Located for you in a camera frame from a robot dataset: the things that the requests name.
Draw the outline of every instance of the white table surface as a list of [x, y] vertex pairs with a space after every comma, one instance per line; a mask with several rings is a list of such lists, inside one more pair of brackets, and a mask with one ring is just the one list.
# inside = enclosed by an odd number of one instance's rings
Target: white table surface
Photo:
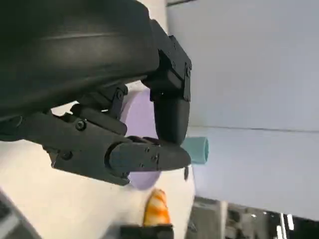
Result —
[[[142, 2], [167, 30], [165, 1]], [[156, 187], [167, 194], [175, 238], [184, 238], [194, 197], [192, 169], [187, 182], [183, 169], [163, 172]], [[151, 192], [52, 169], [42, 147], [24, 140], [0, 142], [0, 190], [44, 239], [111, 239], [113, 226], [142, 223]]]

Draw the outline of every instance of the bolt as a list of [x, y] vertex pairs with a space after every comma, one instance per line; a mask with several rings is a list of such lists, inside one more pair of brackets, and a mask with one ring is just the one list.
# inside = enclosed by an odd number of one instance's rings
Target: bolt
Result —
[[60, 157], [64, 160], [69, 160], [71, 159], [73, 156], [73, 153], [72, 152], [63, 152], [63, 153], [60, 153]]
[[85, 123], [83, 120], [79, 120], [79, 121], [76, 123], [75, 128], [76, 128], [78, 131], [83, 131], [83, 130], [85, 130], [85, 128], [86, 128], [86, 123]]

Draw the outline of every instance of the screw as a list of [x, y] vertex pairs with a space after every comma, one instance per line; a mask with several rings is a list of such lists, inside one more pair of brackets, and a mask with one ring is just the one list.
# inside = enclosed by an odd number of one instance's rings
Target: screw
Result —
[[118, 92], [116, 93], [116, 97], [120, 100], [120, 99], [123, 97], [122, 92], [121, 92], [121, 91], [118, 91]]
[[156, 163], [158, 164], [158, 163], [159, 163], [159, 154], [153, 156], [153, 157], [151, 158], [151, 160], [152, 160], [153, 162], [156, 162]]
[[73, 156], [72, 152], [63, 152], [60, 154], [60, 157], [64, 160], [69, 160], [72, 158], [72, 156]]
[[76, 123], [75, 128], [76, 128], [78, 131], [83, 131], [83, 130], [85, 130], [85, 128], [86, 128], [86, 123], [85, 123], [83, 120], [79, 120], [79, 121]]
[[184, 180], [185, 181], [188, 180], [188, 175], [189, 175], [189, 168], [185, 167], [185, 169], [184, 169]]
[[190, 68], [189, 67], [187, 67], [187, 69], [186, 69], [186, 76], [190, 77]]

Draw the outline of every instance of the white wall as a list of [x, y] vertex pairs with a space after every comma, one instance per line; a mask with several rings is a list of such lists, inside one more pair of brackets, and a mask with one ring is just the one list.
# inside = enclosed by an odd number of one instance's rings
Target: white wall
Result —
[[169, 7], [169, 30], [194, 66], [191, 125], [319, 130], [318, 9], [317, 0]]
[[194, 167], [198, 195], [319, 220], [318, 9], [317, 0], [168, 8], [193, 62], [190, 125], [204, 126], [188, 133], [211, 147]]

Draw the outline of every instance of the ceiling light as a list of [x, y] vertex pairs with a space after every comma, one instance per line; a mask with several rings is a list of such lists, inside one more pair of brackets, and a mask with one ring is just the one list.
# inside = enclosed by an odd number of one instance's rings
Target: ceiling light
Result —
[[287, 220], [288, 220], [288, 226], [289, 226], [289, 230], [294, 230], [295, 226], [294, 226], [294, 221], [293, 221], [293, 215], [288, 214], [287, 215]]
[[277, 226], [277, 238], [278, 239], [283, 239], [283, 232], [281, 231], [281, 226]]

